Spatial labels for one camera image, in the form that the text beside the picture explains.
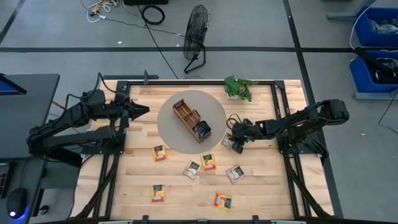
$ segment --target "green plant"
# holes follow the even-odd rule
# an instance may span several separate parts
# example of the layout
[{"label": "green plant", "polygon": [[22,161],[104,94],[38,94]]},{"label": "green plant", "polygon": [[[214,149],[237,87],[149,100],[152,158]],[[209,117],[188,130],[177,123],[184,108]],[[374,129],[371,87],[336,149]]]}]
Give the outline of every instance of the green plant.
[{"label": "green plant", "polygon": [[248,86],[255,85],[257,82],[251,80],[235,79],[233,75],[224,79],[224,90],[228,96],[238,95],[240,99],[248,99],[251,102],[251,93]]}]

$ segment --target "gray floor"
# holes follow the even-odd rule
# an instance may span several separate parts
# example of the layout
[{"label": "gray floor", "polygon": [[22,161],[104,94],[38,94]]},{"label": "gray floor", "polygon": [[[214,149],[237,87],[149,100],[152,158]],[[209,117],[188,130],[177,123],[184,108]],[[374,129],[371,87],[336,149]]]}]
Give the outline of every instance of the gray floor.
[{"label": "gray floor", "polygon": [[[86,6],[94,0],[83,0]],[[327,12],[349,11],[360,0],[290,0],[302,47],[349,47],[352,21],[328,21]],[[183,34],[190,11],[204,4],[211,13],[205,44],[212,47],[293,47],[282,0],[170,0],[161,8],[165,22],[157,29]],[[16,0],[0,2],[0,30],[17,6]],[[379,0],[377,6],[398,7],[396,0]],[[127,7],[137,12],[135,7]],[[143,25],[120,7],[106,14],[110,19]],[[183,38],[154,32],[161,47],[183,45]],[[354,35],[353,44],[358,45]],[[154,47],[145,29],[115,22],[89,24],[79,0],[26,0],[0,45],[5,47]],[[180,78],[187,61],[181,52],[164,52]],[[398,221],[398,149],[397,136],[377,125],[388,102],[354,101],[356,89],[349,70],[353,54],[305,53],[304,59],[317,101],[339,98],[346,102],[350,120],[342,126],[324,128],[335,175],[338,195],[345,218]],[[64,102],[67,93],[80,94],[92,88],[96,73],[104,75],[139,75],[143,70],[160,78],[173,79],[158,52],[96,53],[0,53],[0,72],[6,74],[59,73],[55,100]],[[297,56],[292,52],[208,52],[207,64],[192,73],[203,78],[302,79]],[[398,129],[398,110],[392,105],[383,123]],[[57,108],[51,113],[60,114]],[[71,186],[77,172],[52,164],[49,170],[64,170],[68,177],[63,190],[48,190],[44,203],[48,214],[32,223],[61,220],[72,205]],[[56,203],[54,195],[61,201]]]}]

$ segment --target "blue bin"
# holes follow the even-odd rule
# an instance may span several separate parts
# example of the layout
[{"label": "blue bin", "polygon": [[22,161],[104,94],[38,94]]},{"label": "blue bin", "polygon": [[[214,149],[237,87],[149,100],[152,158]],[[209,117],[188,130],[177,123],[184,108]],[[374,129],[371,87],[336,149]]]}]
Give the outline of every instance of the blue bin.
[{"label": "blue bin", "polygon": [[[383,50],[367,50],[366,53],[374,58],[393,58],[398,60],[398,52],[387,52]],[[350,64],[349,69],[353,74],[356,89],[359,93],[389,93],[398,88],[398,84],[376,84],[361,57],[356,57]]]},{"label": "blue bin", "polygon": [[357,21],[355,31],[363,46],[398,47],[398,34],[379,34],[370,20],[380,22],[398,17],[398,9],[370,8]]}]

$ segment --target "wooden tabletop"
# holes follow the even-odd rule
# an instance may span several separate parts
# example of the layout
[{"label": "wooden tabletop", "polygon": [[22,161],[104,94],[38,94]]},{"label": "wooden tabletop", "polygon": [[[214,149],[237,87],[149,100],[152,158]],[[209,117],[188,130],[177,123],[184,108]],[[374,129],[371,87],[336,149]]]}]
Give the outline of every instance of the wooden tabletop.
[{"label": "wooden tabletop", "polygon": [[[106,83],[115,89],[117,80]],[[300,80],[285,80],[285,85],[291,113],[302,110],[306,102]],[[113,93],[103,86],[101,89],[107,101],[113,100]],[[149,215],[151,220],[250,220],[253,215],[266,220],[292,219],[284,160],[275,139],[249,142],[242,154],[221,144],[198,155],[182,154],[166,146],[168,158],[154,162],[151,149],[164,144],[157,131],[159,109],[169,97],[185,90],[211,94],[223,105],[227,117],[237,113],[242,119],[249,118],[253,122],[276,118],[271,89],[266,85],[250,87],[252,102],[227,99],[222,85],[132,86],[131,99],[149,106],[150,113],[135,119],[126,130],[111,219],[140,220],[143,215]],[[98,120],[91,128],[94,130],[108,124],[108,120]],[[200,156],[209,153],[215,155],[217,169],[201,171],[195,180],[182,174],[190,160],[200,163]],[[82,210],[95,192],[102,158],[101,155],[94,156],[81,168],[72,216]],[[302,154],[300,158],[307,189],[326,212],[333,214],[321,161],[314,154]],[[225,173],[233,164],[239,164],[246,174],[234,185]],[[165,185],[165,202],[150,202],[150,187],[155,184]],[[229,212],[213,207],[216,192],[232,196]],[[300,214],[304,215],[297,188],[296,193]]]}]

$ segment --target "snack bag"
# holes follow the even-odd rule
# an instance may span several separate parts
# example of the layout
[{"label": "snack bag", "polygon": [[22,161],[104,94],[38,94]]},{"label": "snack bag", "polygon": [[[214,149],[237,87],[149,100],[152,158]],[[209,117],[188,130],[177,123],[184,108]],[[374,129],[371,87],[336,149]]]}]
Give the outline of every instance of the snack bag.
[{"label": "snack bag", "polygon": [[200,168],[199,164],[197,164],[196,162],[191,161],[191,163],[189,163],[187,168],[185,168],[184,174],[187,175],[192,180],[195,180],[195,178],[199,174],[199,168]]},{"label": "snack bag", "polygon": [[150,195],[151,202],[164,202],[164,185],[153,185]]},{"label": "snack bag", "polygon": [[216,162],[214,160],[214,155],[204,155],[201,157],[201,164],[203,166],[203,170],[212,170],[216,168]]},{"label": "snack bag", "polygon": [[222,140],[222,145],[227,147],[228,149],[232,149],[234,146],[234,142],[229,140],[232,135],[230,133],[225,133],[224,138]]},{"label": "snack bag", "polygon": [[155,162],[161,161],[167,158],[166,149],[163,146],[156,146],[152,149],[152,155]]},{"label": "snack bag", "polygon": [[226,171],[226,175],[228,175],[233,184],[244,176],[244,172],[242,168],[238,164],[236,164]]},{"label": "snack bag", "polygon": [[232,197],[229,195],[216,193],[214,207],[229,211],[231,209]]}]

